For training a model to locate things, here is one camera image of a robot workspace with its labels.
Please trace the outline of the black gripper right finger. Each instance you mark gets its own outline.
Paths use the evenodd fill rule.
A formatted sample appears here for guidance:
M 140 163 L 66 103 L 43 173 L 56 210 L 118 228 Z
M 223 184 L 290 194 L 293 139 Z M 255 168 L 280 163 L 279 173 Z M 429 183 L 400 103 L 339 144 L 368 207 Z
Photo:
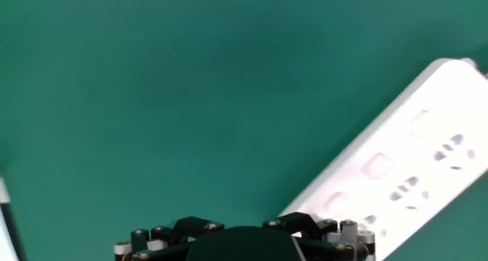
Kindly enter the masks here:
M 363 261 L 376 259 L 376 237 L 350 219 L 320 219 L 292 212 L 264 221 L 262 227 L 289 236 L 302 260 Z

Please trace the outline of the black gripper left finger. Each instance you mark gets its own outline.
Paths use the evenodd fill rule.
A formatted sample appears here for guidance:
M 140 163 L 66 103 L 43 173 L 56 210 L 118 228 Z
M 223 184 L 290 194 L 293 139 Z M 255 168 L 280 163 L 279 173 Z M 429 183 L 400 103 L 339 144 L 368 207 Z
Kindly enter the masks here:
M 133 260 L 134 253 L 144 251 L 155 253 L 224 229 L 225 225 L 218 221 L 194 216 L 183 217 L 172 225 L 158 225 L 150 230 L 138 228 L 130 233 L 129 240 L 114 245 L 114 260 Z

